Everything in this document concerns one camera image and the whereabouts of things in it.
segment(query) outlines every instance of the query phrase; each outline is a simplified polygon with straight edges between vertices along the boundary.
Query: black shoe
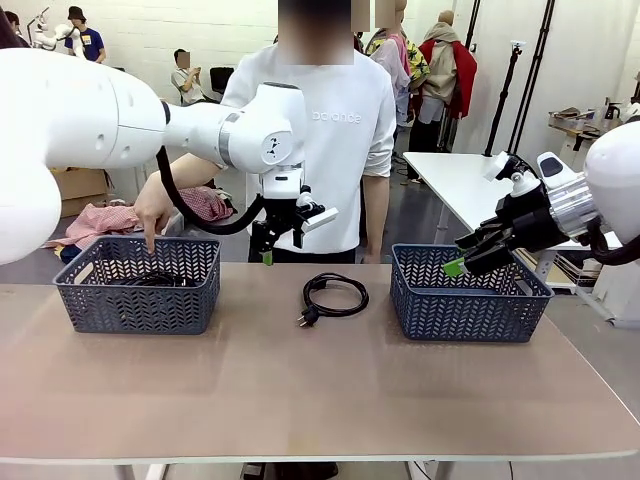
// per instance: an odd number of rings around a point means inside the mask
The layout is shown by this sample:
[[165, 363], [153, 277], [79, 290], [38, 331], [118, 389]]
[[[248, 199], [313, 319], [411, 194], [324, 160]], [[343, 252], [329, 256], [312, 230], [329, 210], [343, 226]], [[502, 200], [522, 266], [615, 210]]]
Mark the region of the black shoe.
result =
[[276, 463], [278, 480], [328, 480], [338, 475], [335, 462]]

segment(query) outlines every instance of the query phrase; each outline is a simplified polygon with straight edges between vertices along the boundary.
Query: blue t-shirt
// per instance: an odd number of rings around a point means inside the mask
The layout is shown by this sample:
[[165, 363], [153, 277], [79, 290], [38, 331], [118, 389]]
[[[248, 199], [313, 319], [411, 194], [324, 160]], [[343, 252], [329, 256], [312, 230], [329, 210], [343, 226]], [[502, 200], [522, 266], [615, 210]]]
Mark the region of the blue t-shirt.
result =
[[[87, 60], [90, 62], [95, 62], [100, 56], [100, 49], [104, 48], [102, 37], [95, 30], [87, 28], [84, 32], [80, 32], [80, 38], [84, 45], [84, 56], [87, 57]], [[67, 48], [73, 48], [73, 40], [71, 38], [67, 38], [64, 41], [64, 46]]]

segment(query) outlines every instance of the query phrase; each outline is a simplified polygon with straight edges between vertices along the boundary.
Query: red jacket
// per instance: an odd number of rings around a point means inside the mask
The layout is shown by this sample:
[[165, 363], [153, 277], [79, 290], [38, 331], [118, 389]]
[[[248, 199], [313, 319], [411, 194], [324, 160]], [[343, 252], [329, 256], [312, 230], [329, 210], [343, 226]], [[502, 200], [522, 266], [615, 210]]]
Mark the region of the red jacket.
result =
[[[431, 62], [435, 43], [435, 40], [429, 40], [420, 45], [420, 51], [428, 63]], [[464, 118], [469, 115], [473, 82], [478, 71], [478, 64], [462, 43], [453, 42], [451, 45], [453, 46], [453, 55], [458, 69], [458, 84], [449, 105], [449, 116], [451, 118]]]

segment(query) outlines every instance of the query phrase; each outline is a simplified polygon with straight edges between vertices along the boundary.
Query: pile of clothes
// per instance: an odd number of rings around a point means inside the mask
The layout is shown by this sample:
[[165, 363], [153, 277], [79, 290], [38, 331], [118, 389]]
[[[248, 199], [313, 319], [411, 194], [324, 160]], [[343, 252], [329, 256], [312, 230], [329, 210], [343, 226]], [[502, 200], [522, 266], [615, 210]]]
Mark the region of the pile of clothes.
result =
[[[236, 213], [230, 196], [224, 192], [221, 195], [209, 187], [198, 187], [180, 190], [180, 194], [195, 213], [209, 222], [224, 220]], [[53, 248], [66, 264], [102, 235], [128, 235], [141, 230], [132, 206], [96, 207], [89, 204], [69, 225], [65, 238], [50, 240], [44, 248]]]

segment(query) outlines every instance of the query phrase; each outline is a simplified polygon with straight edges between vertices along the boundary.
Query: hand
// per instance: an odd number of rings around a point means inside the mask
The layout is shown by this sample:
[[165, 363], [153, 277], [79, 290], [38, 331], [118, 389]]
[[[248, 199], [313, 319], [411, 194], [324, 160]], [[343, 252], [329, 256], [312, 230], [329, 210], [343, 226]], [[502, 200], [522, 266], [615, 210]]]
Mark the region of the hand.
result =
[[380, 252], [366, 253], [362, 259], [362, 263], [365, 265], [380, 265], [380, 263], [382, 263]]
[[149, 253], [153, 253], [155, 236], [167, 226], [173, 212], [173, 203], [157, 172], [149, 177], [133, 208], [144, 227]]

